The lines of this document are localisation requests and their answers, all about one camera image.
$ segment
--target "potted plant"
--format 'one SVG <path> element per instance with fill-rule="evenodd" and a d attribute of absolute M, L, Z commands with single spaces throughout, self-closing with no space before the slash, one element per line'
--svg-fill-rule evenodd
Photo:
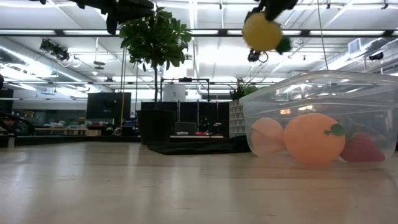
<path fill-rule="evenodd" d="M 231 102 L 229 102 L 229 137 L 246 135 L 246 128 L 243 116 L 243 105 L 239 103 L 239 99 L 258 90 L 248 82 L 237 78 L 236 89 L 230 91 Z"/>
<path fill-rule="evenodd" d="M 125 22 L 120 30 L 123 39 L 121 47 L 127 48 L 130 63 L 143 63 L 142 69 L 145 72 L 146 65 L 150 64 L 155 73 L 155 108 L 137 113 L 143 144 L 163 144 L 170 140 L 175 113 L 159 109 L 158 66 L 165 66 L 168 70 L 170 64 L 179 67 L 180 63 L 184 63 L 183 50 L 188 48 L 192 36 L 186 24 L 181 24 L 171 12 L 163 9 L 157 7 L 148 17 Z"/>

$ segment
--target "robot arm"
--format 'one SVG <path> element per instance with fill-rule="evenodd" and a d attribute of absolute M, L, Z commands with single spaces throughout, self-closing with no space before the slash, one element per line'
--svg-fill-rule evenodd
<path fill-rule="evenodd" d="M 40 1 L 46 4 L 47 0 L 30 0 Z M 118 24 L 133 19 L 147 17 L 152 13 L 154 4 L 149 0 L 71 0 L 81 9 L 86 6 L 94 7 L 101 10 L 102 14 L 108 13 L 106 19 L 106 30 L 110 34 L 116 33 Z"/>

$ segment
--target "clear plastic bin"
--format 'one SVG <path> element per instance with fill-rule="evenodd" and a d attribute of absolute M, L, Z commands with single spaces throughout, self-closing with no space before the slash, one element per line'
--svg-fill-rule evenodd
<path fill-rule="evenodd" d="M 240 103 L 252 152 L 270 161 L 379 164 L 396 148 L 398 77 L 308 72 Z"/>

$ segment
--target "ceiling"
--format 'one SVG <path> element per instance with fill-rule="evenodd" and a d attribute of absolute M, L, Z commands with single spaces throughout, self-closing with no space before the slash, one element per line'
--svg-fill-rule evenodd
<path fill-rule="evenodd" d="M 39 2 L 28 0 L 0 2 L 0 27 L 2 29 L 105 29 L 106 16 L 97 9 L 86 7 L 82 10 L 73 2 L 64 0 L 47 0 L 46 6 Z M 295 10 L 285 11 L 278 18 L 285 29 L 319 29 L 317 1 L 303 0 Z M 395 30 L 398 27 L 398 0 L 387 0 L 389 7 L 381 9 L 384 1 L 378 0 L 331 0 L 331 8 L 326 8 L 326 1 L 320 1 L 320 16 L 323 29 L 382 29 Z M 173 13 L 174 17 L 186 23 L 191 29 L 240 29 L 248 11 L 256 2 L 251 0 L 173 0 L 157 1 L 159 6 Z M 2 42 L 12 41 L 21 48 L 10 49 L 24 54 L 25 49 L 39 55 L 41 37 L 0 37 Z M 67 47 L 73 57 L 78 60 L 62 63 L 64 73 L 70 72 L 82 75 L 87 80 L 105 81 L 112 78 L 120 81 L 123 50 L 120 49 L 121 40 L 118 37 L 101 37 L 96 49 L 95 37 L 52 37 L 53 42 Z M 336 60 L 348 50 L 348 43 L 352 38 L 325 38 L 326 58 Z M 235 77 L 250 77 L 254 82 L 278 82 L 310 70 L 321 69 L 325 65 L 321 38 L 292 38 L 293 49 L 283 55 L 269 52 L 266 63 L 249 63 L 247 61 L 249 49 L 241 37 L 196 37 L 191 42 L 186 54 L 193 55 L 195 47 L 195 63 L 197 72 L 194 72 L 194 62 L 189 60 L 181 68 L 171 68 L 164 73 L 167 78 L 199 77 L 210 78 L 214 82 L 233 82 Z M 394 59 L 395 51 L 391 48 L 389 59 Z M 47 66 L 58 62 L 50 55 Z M 96 70 L 93 62 L 106 63 L 104 70 Z M 144 72 L 134 68 L 126 62 L 126 81 L 135 81 L 138 74 L 139 81 L 153 81 L 152 72 Z M 332 69 L 363 71 L 369 66 L 376 66 L 381 62 L 368 62 L 363 58 L 356 58 L 346 65 L 334 65 Z"/>

